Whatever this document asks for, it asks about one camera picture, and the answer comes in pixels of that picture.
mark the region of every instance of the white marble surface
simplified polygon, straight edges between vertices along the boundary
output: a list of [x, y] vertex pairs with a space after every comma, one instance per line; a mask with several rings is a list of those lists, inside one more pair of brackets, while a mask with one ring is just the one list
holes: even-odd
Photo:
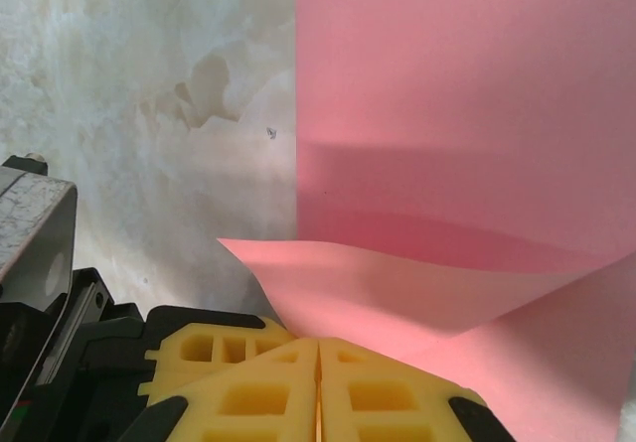
[[293, 238], [293, 0], [0, 0], [0, 156], [77, 183], [120, 300], [266, 312], [218, 236]]

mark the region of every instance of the black mechanical part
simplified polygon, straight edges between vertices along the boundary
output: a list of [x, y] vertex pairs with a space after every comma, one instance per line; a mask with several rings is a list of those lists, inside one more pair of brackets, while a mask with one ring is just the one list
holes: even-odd
[[488, 407], [465, 397], [451, 397], [448, 405], [472, 442], [515, 442]]
[[37, 154], [27, 154], [25, 157], [11, 156], [7, 159], [3, 167], [10, 167], [18, 171], [31, 172], [41, 176], [49, 175], [49, 164]]
[[0, 304], [0, 415], [7, 417], [38, 361], [55, 318], [23, 303]]
[[185, 397], [174, 396], [146, 408], [117, 442], [166, 442], [188, 408]]
[[[94, 268], [76, 270], [72, 274], [71, 294], [68, 297], [66, 311], [60, 318], [60, 322], [54, 330], [49, 345], [45, 351], [45, 359], [40, 362], [36, 384], [48, 384], [57, 373], [61, 362], [78, 328], [85, 323], [94, 323], [103, 318], [103, 310], [93, 301], [99, 296], [106, 304], [113, 304], [112, 297], [103, 283], [99, 272]], [[67, 300], [67, 294], [63, 293], [46, 310], [62, 309]]]
[[[94, 280], [98, 274], [92, 271], [81, 275]], [[108, 320], [79, 328], [58, 374], [42, 387], [14, 442], [113, 442], [146, 408], [148, 398], [137, 395], [137, 387], [154, 376], [156, 363], [145, 359], [147, 350], [159, 349], [164, 339], [191, 323], [265, 327], [252, 315], [170, 306], [152, 310], [144, 324], [135, 305], [114, 305], [110, 299], [102, 317]]]

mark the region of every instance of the square hole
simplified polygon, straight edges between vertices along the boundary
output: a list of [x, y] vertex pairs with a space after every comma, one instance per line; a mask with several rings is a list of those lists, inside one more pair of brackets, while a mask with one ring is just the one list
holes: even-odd
[[193, 335], [181, 345], [181, 359], [184, 361], [210, 362], [214, 338], [207, 335]]
[[282, 415], [288, 397], [289, 387], [281, 384], [236, 385], [224, 397], [220, 414]]
[[425, 425], [361, 427], [358, 436], [360, 442], [433, 442], [433, 434]]
[[256, 340], [256, 354], [262, 355], [263, 353], [267, 353], [268, 351], [278, 348], [279, 346], [280, 344], [274, 341]]
[[242, 363], [245, 361], [245, 340], [243, 338], [224, 338], [223, 361]]
[[353, 410], [415, 410], [415, 398], [402, 382], [359, 381], [349, 384]]
[[276, 442], [275, 432], [258, 430], [211, 430], [206, 432], [203, 442]]

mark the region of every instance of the yellow foam pad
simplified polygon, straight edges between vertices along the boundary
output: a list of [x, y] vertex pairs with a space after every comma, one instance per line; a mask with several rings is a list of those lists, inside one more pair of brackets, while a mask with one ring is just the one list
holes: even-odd
[[162, 394], [267, 353], [294, 337], [267, 318], [263, 329], [191, 323], [161, 342], [146, 359], [156, 361], [151, 382], [139, 385], [138, 394], [148, 395], [148, 404]]
[[448, 399], [479, 395], [339, 339], [320, 340], [322, 442], [471, 442]]
[[300, 339], [167, 393], [188, 408], [168, 442], [314, 442], [318, 342]]

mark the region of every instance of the pink paper sheet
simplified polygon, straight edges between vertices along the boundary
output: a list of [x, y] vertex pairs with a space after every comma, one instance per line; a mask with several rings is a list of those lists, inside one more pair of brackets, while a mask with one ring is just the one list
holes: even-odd
[[636, 248], [636, 0], [297, 0], [298, 237], [489, 270]]
[[412, 352], [404, 341], [427, 348], [577, 276], [451, 268], [324, 242], [221, 243], [249, 267], [290, 331], [339, 335], [393, 358]]
[[322, 242], [221, 242], [297, 335], [338, 336], [470, 386], [519, 442], [614, 439], [636, 348], [636, 254], [457, 336], [573, 275], [446, 268]]

